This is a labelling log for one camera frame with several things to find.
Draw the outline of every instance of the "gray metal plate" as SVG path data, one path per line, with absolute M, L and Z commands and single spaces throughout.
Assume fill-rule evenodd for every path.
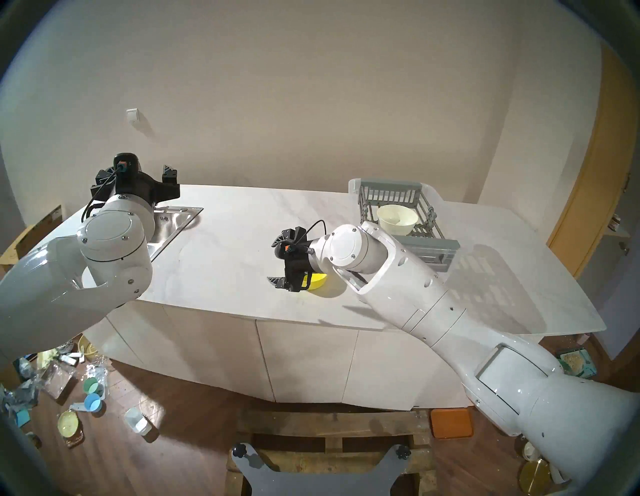
M 364 474 L 295 474 L 275 472 L 249 443 L 242 458 L 232 459 L 243 473 L 253 495 L 260 496 L 389 496 L 391 486 L 409 465 L 392 446 L 380 463 Z
M 154 220 L 156 230 L 147 242 L 147 249 L 151 261 L 176 237 L 189 222 L 202 212 L 201 207 L 156 207 Z

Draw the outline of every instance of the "light switch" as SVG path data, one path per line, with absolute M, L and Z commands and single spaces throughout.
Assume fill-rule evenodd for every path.
M 134 124 L 140 121 L 140 114 L 138 113 L 138 109 L 127 110 L 127 121 L 129 124 Z

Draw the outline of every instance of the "blue cup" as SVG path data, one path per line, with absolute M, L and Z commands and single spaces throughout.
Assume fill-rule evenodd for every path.
M 87 409 L 87 411 L 97 412 L 98 410 L 100 410 L 101 406 L 102 400 L 96 393 L 86 395 L 86 398 L 84 399 L 84 407 Z

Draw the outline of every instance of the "white countertop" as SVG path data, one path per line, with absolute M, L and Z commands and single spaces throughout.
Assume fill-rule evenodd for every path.
M 163 203 L 204 210 L 153 261 L 151 286 L 141 300 L 256 319 L 380 330 L 382 321 L 336 276 L 322 288 L 291 293 L 268 276 L 284 274 L 271 243 L 283 229 L 327 229 L 359 223 L 347 193 L 181 185 Z M 507 209 L 444 202 L 437 211 L 447 237 L 460 242 L 442 277 L 455 295 L 474 302 L 488 325 L 511 333 L 559 335 L 604 330 L 577 282 L 536 233 Z M 43 242 L 75 234 L 78 211 Z M 323 233 L 314 227 L 315 237 Z

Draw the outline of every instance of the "cabinet door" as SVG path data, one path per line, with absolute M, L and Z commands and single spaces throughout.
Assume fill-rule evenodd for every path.
M 129 345 L 118 334 L 115 328 L 105 317 L 97 324 L 89 327 L 83 333 L 86 338 L 103 355 L 136 367 L 145 368 L 142 361 L 131 350 Z
M 163 306 L 200 382 L 273 401 L 254 319 Z
M 147 370 L 273 400 L 254 320 L 147 301 L 108 319 Z
M 358 331 L 257 321 L 276 401 L 340 403 Z
M 451 367 L 401 330 L 360 331 L 342 401 L 388 410 L 470 404 Z

